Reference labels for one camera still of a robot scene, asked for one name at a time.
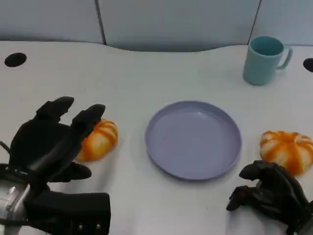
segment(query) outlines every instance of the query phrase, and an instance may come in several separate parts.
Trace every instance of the wall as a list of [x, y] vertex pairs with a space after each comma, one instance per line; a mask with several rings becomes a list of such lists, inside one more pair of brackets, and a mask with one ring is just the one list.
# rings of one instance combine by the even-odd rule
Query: wall
[[262, 0], [252, 37], [268, 35], [290, 45], [313, 46], [312, 0]]
[[109, 46], [193, 51], [247, 44], [259, 0], [99, 0]]
[[1, 0], [0, 39], [102, 43], [94, 0]]
[[2, 0], [0, 40], [194, 51], [269, 35], [313, 45], [312, 12], [312, 0]]

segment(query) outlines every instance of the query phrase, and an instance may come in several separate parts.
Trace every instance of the small pumpkin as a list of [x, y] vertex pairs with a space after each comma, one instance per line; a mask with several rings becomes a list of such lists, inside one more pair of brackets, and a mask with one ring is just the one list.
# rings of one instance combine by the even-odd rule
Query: small pumpkin
[[313, 141], [300, 133], [266, 131], [260, 146], [263, 160], [283, 166], [292, 175], [303, 174], [313, 164]]
[[117, 126], [113, 121], [101, 119], [93, 132], [82, 142], [82, 150], [76, 157], [78, 161], [95, 161], [102, 158], [117, 143]]

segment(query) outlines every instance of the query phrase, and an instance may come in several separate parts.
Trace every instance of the mug handle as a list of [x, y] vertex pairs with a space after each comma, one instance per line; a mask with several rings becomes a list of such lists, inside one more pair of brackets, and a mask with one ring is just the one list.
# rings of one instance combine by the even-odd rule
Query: mug handle
[[292, 48], [289, 48], [288, 55], [287, 55], [284, 63], [281, 66], [277, 67], [278, 70], [283, 70], [284, 68], [286, 68], [288, 66], [288, 64], [292, 58], [292, 54], [293, 54], [293, 50], [292, 50]]

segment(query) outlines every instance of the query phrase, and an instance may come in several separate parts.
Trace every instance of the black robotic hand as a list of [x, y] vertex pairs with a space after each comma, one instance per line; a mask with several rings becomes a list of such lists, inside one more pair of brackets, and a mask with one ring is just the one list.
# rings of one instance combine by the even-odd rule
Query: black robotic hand
[[0, 216], [0, 224], [6, 228], [27, 225], [53, 235], [109, 233], [107, 193], [65, 194], [47, 186], [48, 182], [91, 176], [89, 168], [73, 160], [83, 139], [100, 121], [105, 106], [95, 104], [82, 110], [71, 125], [59, 123], [73, 102], [72, 97], [46, 102], [33, 119], [19, 128], [10, 148], [0, 143], [10, 154], [9, 164], [0, 164], [0, 191], [6, 190], [6, 185], [13, 185], [13, 191], [20, 189], [8, 216]]
[[253, 188], [236, 187], [229, 198], [228, 211], [248, 205], [288, 225], [288, 235], [309, 234], [313, 227], [313, 206], [298, 181], [282, 166], [255, 161], [244, 167], [239, 176], [252, 181], [259, 179], [259, 182]]

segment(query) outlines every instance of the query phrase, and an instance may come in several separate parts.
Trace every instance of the lavender plate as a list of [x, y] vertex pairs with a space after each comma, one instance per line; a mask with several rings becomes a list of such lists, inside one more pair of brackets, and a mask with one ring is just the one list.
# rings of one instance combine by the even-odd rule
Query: lavender plate
[[159, 167], [186, 180], [225, 173], [238, 160], [242, 145], [234, 120], [220, 108], [198, 101], [174, 103], [157, 112], [145, 141]]

